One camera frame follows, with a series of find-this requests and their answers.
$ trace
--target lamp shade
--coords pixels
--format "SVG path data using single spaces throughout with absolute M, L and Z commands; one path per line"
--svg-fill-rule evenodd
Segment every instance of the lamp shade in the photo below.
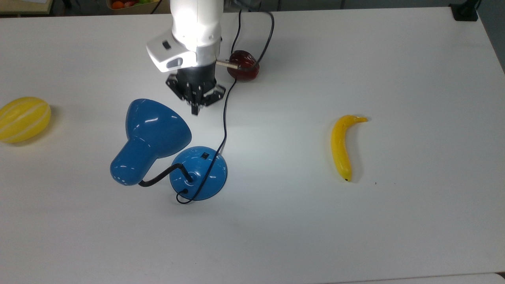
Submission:
M 142 181 L 156 159 L 173 155 L 191 142 L 191 130 L 173 110 L 148 99 L 134 100 L 126 115 L 128 142 L 111 163 L 123 185 Z

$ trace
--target orange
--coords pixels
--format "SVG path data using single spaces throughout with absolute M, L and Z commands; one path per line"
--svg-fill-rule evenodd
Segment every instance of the orange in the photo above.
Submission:
M 123 4 L 123 2 L 121 1 L 115 1 L 114 3 L 112 3 L 112 9 L 122 9 L 124 8 L 125 5 Z

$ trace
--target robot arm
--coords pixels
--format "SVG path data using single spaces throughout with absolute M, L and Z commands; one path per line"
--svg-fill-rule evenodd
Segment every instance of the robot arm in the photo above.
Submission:
M 225 92 L 215 80 L 223 0 L 171 0 L 170 9 L 172 29 L 149 41 L 147 53 L 161 72 L 177 71 L 167 85 L 198 115 Z

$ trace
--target fruit basket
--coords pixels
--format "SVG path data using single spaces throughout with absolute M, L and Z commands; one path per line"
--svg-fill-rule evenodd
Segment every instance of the fruit basket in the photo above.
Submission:
M 107 0 L 107 7 L 112 15 L 139 15 L 149 14 L 158 4 L 159 0 Z

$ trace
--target lamp base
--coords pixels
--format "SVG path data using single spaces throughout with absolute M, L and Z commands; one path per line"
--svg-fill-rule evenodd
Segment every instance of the lamp base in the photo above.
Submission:
M 228 175 L 228 168 L 221 154 L 218 154 L 201 191 L 194 197 L 215 154 L 216 151 L 209 147 L 197 146 L 187 148 L 177 155 L 173 164 L 183 164 L 189 175 L 193 178 L 193 182 L 188 182 L 181 171 L 171 172 L 170 183 L 175 192 L 181 193 L 184 189 L 187 189 L 187 193 L 181 193 L 180 195 L 188 200 L 205 200 L 218 193 L 223 188 Z

